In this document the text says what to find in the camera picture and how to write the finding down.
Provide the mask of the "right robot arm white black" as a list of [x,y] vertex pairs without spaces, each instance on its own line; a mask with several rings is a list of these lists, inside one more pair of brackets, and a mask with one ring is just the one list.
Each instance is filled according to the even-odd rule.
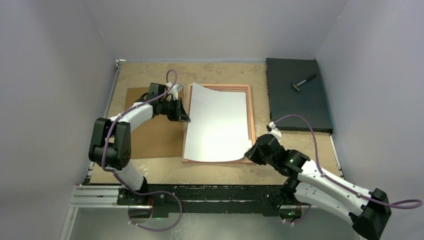
[[350,183],[295,149],[285,149],[272,134],[260,136],[244,156],[258,165],[270,165],[287,177],[280,196],[288,204],[295,201],[316,206],[347,223],[367,240],[379,240],[392,215],[387,194]]

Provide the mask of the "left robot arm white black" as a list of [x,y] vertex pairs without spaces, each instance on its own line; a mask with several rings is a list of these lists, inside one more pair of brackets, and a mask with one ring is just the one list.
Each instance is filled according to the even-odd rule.
[[131,133],[158,115],[172,122],[189,122],[179,93],[181,84],[151,83],[147,92],[122,113],[110,118],[97,118],[91,135],[88,158],[105,172],[111,173],[130,191],[129,197],[138,205],[149,199],[146,178],[130,165]]

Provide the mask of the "brown cardboard backing board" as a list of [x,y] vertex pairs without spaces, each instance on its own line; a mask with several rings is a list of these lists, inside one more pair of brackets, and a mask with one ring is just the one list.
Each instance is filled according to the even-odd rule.
[[159,114],[131,133],[131,158],[171,158],[183,155],[184,122]]

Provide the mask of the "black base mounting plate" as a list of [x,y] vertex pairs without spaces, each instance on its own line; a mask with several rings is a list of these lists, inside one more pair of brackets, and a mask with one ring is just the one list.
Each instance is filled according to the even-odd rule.
[[153,184],[150,195],[136,195],[123,187],[118,189],[117,205],[146,207],[154,218],[170,213],[261,214],[279,217],[288,214],[298,201],[293,193],[283,192],[280,185],[211,185]]

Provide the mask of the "black flat board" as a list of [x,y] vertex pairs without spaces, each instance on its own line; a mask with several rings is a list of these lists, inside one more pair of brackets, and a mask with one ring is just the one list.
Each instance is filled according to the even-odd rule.
[[[282,131],[333,134],[334,127],[321,71],[316,59],[267,58],[265,60],[269,117]],[[300,86],[300,82],[317,73],[317,77]]]

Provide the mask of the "small hammer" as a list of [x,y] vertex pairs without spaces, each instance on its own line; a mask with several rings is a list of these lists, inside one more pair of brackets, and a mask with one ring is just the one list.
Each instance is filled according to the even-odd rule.
[[299,81],[299,82],[292,82],[291,83],[291,85],[292,85],[292,87],[297,91],[297,92],[299,92],[300,90],[301,90],[301,88],[300,88],[300,86],[301,85],[303,85],[303,84],[305,84],[306,82],[309,82],[309,81],[311,81],[311,80],[313,80],[313,79],[315,79],[316,77],[317,77],[317,73],[313,73],[313,74],[310,74],[309,76],[307,76],[305,79],[303,79],[303,80],[301,80],[301,81]]

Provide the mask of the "aluminium rail frame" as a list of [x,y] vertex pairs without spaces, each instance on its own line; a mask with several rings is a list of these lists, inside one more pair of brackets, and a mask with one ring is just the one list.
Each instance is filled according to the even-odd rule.
[[[121,112],[127,94],[151,82],[163,81],[167,70],[174,69],[184,85],[249,85],[252,96],[254,135],[266,131],[270,120],[266,65],[263,62],[129,62],[121,61],[116,70],[114,91],[108,116]],[[269,167],[250,161],[204,164],[187,162],[181,157],[132,158],[130,163],[146,174],[151,188],[164,187],[182,203],[182,217],[165,216],[159,206],[154,218],[146,219],[151,228],[138,229],[129,223],[127,205],[118,205],[116,179],[91,164],[86,181],[74,188],[71,204],[62,228],[62,240],[357,240],[354,230],[335,215],[317,207],[303,207],[306,220],[299,226],[284,225],[265,205],[265,192],[277,191],[285,181]]]

